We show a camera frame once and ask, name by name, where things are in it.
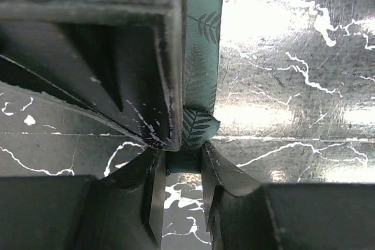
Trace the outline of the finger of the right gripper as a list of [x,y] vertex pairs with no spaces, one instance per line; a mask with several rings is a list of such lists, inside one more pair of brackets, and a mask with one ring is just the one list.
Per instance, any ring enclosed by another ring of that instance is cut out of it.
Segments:
[[1,0],[1,86],[181,146],[186,0]]
[[1,82],[39,93],[152,146],[152,87],[142,64],[113,54],[2,53]]

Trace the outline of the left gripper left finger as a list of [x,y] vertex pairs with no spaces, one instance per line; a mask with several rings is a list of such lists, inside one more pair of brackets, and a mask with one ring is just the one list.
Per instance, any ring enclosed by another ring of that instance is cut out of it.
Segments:
[[73,249],[160,249],[165,151],[145,149],[91,184]]

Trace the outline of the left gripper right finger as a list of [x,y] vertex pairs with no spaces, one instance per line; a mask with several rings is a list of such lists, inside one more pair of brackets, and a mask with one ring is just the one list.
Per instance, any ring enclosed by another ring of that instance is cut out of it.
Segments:
[[201,148],[206,231],[212,249],[276,249],[260,181],[227,160],[211,142]]

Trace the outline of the dark green fern tie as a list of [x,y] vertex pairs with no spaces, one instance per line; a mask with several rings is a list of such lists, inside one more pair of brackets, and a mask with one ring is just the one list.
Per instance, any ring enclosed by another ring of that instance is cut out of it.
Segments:
[[182,147],[166,155],[166,172],[200,173],[201,147],[219,130],[213,113],[223,0],[187,0]]

